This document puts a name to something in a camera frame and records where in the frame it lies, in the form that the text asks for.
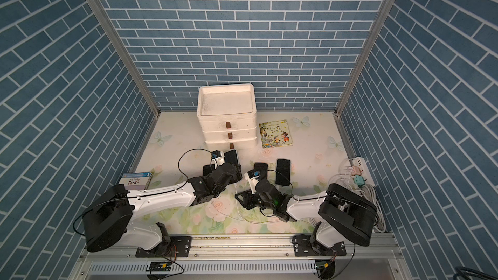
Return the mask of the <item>phone with pale green case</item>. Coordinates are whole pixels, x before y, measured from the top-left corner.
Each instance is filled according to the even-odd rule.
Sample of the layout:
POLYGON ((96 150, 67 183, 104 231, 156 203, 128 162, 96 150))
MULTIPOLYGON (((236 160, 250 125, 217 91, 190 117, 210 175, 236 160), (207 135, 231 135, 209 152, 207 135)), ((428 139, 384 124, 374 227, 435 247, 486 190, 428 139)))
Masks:
POLYGON ((276 184, 281 186, 291 185, 291 161, 288 159, 277 159, 276 162, 276 184))

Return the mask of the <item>phone with orange case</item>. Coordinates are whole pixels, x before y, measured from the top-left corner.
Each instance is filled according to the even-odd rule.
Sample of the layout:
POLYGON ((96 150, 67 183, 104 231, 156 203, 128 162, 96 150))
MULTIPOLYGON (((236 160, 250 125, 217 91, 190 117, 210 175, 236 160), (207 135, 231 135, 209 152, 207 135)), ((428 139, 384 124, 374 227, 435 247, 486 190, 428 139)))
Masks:
POLYGON ((205 165, 202 167, 202 176, 208 176, 215 170, 215 165, 205 165))

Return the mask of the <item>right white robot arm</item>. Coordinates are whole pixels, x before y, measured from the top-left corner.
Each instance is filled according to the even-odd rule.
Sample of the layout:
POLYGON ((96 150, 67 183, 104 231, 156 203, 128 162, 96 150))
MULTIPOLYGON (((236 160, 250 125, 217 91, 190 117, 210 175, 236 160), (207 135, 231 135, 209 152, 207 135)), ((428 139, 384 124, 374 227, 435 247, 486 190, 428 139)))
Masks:
POLYGON ((370 245, 377 207, 342 185, 333 183, 319 194, 293 196, 281 193, 267 179, 251 178, 249 183, 250 189, 235 195, 243 208, 269 210, 282 222, 317 221, 311 236, 297 243, 304 255, 339 255, 334 246, 344 241, 370 245))

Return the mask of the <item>phone with red case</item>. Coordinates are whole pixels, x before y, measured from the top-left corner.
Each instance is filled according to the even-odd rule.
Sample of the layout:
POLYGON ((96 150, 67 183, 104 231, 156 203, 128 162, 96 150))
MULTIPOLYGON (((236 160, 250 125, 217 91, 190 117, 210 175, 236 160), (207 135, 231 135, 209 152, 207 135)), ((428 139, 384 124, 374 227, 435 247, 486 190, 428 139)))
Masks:
POLYGON ((254 163, 255 174, 259 180, 264 180, 268 175, 268 164, 267 163, 254 163))

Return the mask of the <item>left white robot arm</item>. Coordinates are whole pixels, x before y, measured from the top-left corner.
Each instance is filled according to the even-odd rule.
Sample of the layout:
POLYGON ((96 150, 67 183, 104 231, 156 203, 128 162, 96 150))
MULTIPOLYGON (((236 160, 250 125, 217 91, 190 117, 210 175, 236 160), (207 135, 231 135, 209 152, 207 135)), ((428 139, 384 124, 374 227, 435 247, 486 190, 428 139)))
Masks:
POLYGON ((184 185, 150 191, 114 185, 82 214, 86 249, 95 253, 119 244, 135 246, 149 255, 168 257, 175 247, 165 224, 145 225, 139 219, 163 209, 208 203, 241 179, 239 164, 223 163, 209 175, 190 178, 184 185))

